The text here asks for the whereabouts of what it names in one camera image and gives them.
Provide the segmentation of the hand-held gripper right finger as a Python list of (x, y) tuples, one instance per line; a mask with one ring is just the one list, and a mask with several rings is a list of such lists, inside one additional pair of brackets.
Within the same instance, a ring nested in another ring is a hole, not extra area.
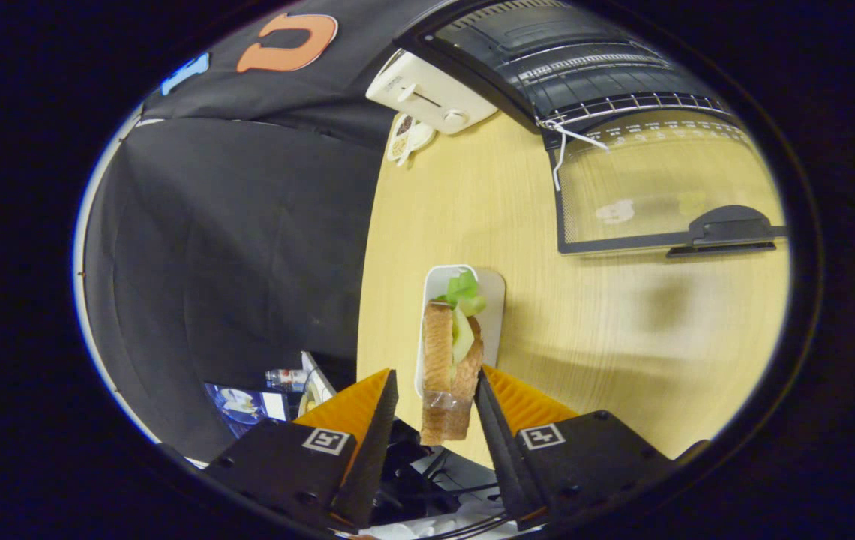
[(674, 461), (609, 411), (578, 413), (483, 366), (480, 425), (506, 515), (519, 530), (593, 518), (639, 496)]

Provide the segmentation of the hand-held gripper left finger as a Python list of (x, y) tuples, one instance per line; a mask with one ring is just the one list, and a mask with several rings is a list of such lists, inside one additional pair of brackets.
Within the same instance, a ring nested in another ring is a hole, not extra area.
[(293, 421), (260, 421), (208, 465), (207, 476), (301, 525), (365, 529), (398, 399), (394, 370), (373, 373)]

